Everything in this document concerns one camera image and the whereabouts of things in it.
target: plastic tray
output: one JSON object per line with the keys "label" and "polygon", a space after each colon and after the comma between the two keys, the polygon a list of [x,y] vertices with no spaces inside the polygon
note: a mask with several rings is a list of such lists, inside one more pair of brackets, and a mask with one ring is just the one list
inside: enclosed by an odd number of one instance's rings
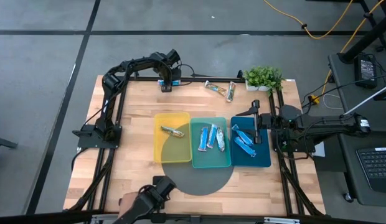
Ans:
{"label": "plastic tray", "polygon": [[[215,140],[212,149],[207,147],[207,152],[200,152],[197,149],[200,144],[201,129],[207,126],[211,129],[211,124],[221,127],[225,134],[225,150],[221,152],[218,148],[218,142]],[[191,139],[192,139],[192,165],[194,168],[217,168],[230,166],[230,146],[227,134],[227,125],[225,118],[192,118],[191,119]]]}
{"label": "plastic tray", "polygon": [[[154,161],[160,163],[189,162],[192,160],[190,115],[167,113],[154,116]],[[183,138],[161,131],[161,126],[182,131]]]}
{"label": "plastic tray", "polygon": [[[230,127],[237,124],[239,129],[248,129],[254,130],[254,118],[243,118],[234,116],[230,120]],[[254,144],[251,148],[257,153],[255,157],[248,155],[238,144],[233,140],[237,137],[237,133],[233,130],[230,130],[231,143],[230,143],[230,152],[232,155],[232,165],[233,166],[250,166],[250,167],[269,167],[271,166],[270,159],[270,149],[268,141],[268,131],[265,129],[260,130],[260,135],[262,138],[261,144]]]}

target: potted plant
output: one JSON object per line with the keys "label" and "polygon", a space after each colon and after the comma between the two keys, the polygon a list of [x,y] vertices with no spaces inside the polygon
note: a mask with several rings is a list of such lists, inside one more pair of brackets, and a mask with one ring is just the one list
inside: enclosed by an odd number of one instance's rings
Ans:
{"label": "potted plant", "polygon": [[281,81],[284,80],[278,68],[269,66],[257,66],[250,71],[245,70],[243,77],[248,91],[267,91],[268,95],[273,89],[281,90]]}

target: floor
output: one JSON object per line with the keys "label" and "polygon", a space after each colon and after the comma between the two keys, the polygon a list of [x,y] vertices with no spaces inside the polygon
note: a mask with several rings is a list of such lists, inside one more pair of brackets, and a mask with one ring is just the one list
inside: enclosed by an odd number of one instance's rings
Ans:
{"label": "floor", "polygon": [[[328,30],[347,5],[270,2],[313,31]],[[375,2],[367,0],[370,7]],[[353,4],[336,30],[355,30],[362,15]],[[383,12],[374,15],[379,21]],[[366,22],[361,30],[369,29]],[[39,167],[49,164],[45,154],[53,158],[36,212],[61,211],[78,141],[71,130],[85,120],[98,74],[122,60],[176,49],[204,75],[235,77],[254,65],[278,67],[297,81],[303,97],[323,83],[327,56],[339,52],[349,35],[313,40],[300,31],[259,0],[0,0],[0,137],[19,143],[15,150],[0,147],[0,216],[25,212]],[[376,45],[378,40],[367,50]],[[377,57],[386,60],[385,52]],[[327,103],[341,106],[338,98]],[[324,104],[311,109],[313,115],[340,113]],[[386,223],[386,208],[344,201],[342,174],[318,177],[327,214]]]}

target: wooden tabletop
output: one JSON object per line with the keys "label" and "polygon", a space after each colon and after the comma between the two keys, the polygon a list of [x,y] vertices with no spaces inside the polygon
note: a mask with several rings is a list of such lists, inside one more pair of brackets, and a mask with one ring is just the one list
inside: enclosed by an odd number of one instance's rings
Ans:
{"label": "wooden tabletop", "polygon": [[[96,80],[87,117],[101,108],[103,100],[101,78],[102,76],[98,76]],[[216,84],[228,88],[228,83]],[[300,108],[294,80],[283,83],[283,98],[285,104]],[[118,200],[123,194],[136,192],[143,185],[152,184],[154,175],[164,175],[161,164],[153,161],[154,115],[187,112],[191,118],[220,116],[227,119],[229,128],[230,118],[246,111],[255,99],[260,100],[261,113],[270,112],[267,94],[260,91],[246,91],[243,83],[237,84],[233,103],[227,103],[224,97],[204,88],[204,84],[199,82],[175,86],[171,93],[161,93],[156,82],[130,81],[121,119],[123,133],[120,147],[115,153],[105,210],[118,212]],[[64,208],[74,205],[91,184],[97,155],[98,149],[89,149],[75,161]],[[226,185],[210,195],[187,195],[175,189],[170,194],[171,200],[166,202],[164,212],[203,215],[286,215],[280,169],[277,155],[273,150],[271,161],[272,165],[269,168],[235,167]],[[296,161],[296,166],[301,188],[316,208],[324,213],[314,162],[311,159],[299,160]],[[100,192],[101,185],[96,192],[94,208],[98,208]],[[289,192],[293,211],[297,213],[294,190],[291,186]]]}

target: keyboard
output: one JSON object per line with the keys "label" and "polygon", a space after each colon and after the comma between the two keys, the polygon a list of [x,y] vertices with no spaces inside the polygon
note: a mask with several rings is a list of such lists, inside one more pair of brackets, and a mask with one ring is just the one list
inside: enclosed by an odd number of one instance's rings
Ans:
{"label": "keyboard", "polygon": [[386,147],[359,149],[357,155],[370,188],[386,193]]}

